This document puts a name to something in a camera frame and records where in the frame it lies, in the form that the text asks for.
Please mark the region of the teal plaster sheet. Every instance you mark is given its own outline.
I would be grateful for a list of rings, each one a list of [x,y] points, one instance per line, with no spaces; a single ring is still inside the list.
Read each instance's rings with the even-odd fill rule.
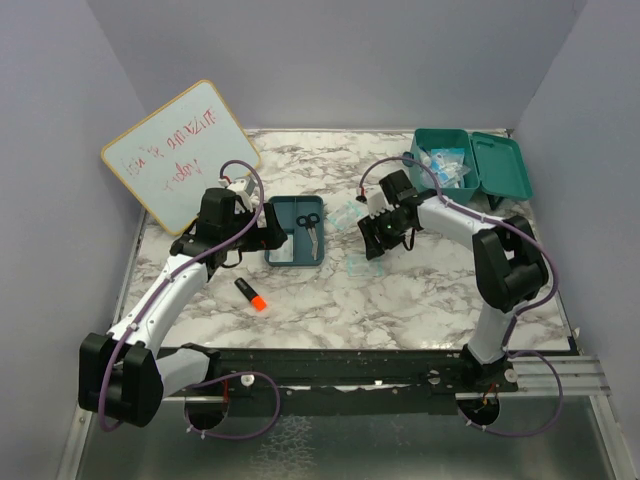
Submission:
[[[350,254],[346,260],[349,277],[375,278],[384,274],[381,261],[378,258],[368,260],[364,254]]]
[[[358,205],[348,201],[327,215],[328,222],[338,231],[345,231],[355,224],[362,212]]]
[[[269,261],[272,263],[291,263],[294,260],[294,237],[292,234],[287,235],[287,240],[283,245],[269,252]]]

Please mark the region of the teal divided tray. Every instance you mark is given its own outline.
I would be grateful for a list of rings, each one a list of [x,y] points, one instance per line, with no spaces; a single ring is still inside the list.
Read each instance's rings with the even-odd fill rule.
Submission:
[[[325,256],[323,199],[317,195],[288,195],[273,196],[269,202],[275,208],[282,229],[294,237],[294,260],[291,263],[272,263],[269,261],[270,250],[264,254],[266,263],[272,267],[319,267]],[[307,231],[296,223],[298,216],[310,213],[320,216],[320,222],[316,225],[319,242],[316,260],[311,256],[311,241]]]

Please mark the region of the black handled scissors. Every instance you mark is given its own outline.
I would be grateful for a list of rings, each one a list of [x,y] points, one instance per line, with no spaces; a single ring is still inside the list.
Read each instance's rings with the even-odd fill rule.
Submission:
[[[311,256],[313,260],[318,258],[318,236],[316,225],[320,222],[320,216],[317,213],[310,213],[308,215],[300,215],[296,218],[296,223],[299,227],[304,228],[309,235],[311,241]]]

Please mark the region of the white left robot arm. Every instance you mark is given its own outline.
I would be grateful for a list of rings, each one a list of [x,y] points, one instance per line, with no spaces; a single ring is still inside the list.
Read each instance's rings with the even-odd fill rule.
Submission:
[[[187,387],[214,392],[221,380],[216,350],[189,343],[161,356],[161,345],[229,252],[275,250],[286,238],[271,203],[252,206],[244,192],[207,189],[198,216],[172,243],[151,289],[107,333],[91,333],[81,343],[79,406],[101,421],[144,427],[164,398]]]

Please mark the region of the blue alcohol pad sachets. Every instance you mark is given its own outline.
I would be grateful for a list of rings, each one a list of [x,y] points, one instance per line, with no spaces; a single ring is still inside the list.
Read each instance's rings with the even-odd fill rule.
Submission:
[[[441,188],[459,188],[463,177],[470,172],[464,164],[463,148],[432,149],[428,153],[433,160],[429,170],[435,175]]]

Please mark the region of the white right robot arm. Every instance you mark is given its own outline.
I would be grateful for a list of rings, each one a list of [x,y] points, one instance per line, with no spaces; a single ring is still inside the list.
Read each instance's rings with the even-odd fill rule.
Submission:
[[[361,190],[357,197],[368,209],[358,221],[367,259],[399,245],[411,250],[415,234],[425,229],[472,252],[483,306],[474,333],[463,347],[465,362],[459,367],[459,378],[467,389],[483,390],[507,358],[506,345],[517,313],[531,306],[549,281],[531,224],[520,215],[483,215],[435,190],[419,192],[402,170],[387,175],[379,185],[379,192]]]

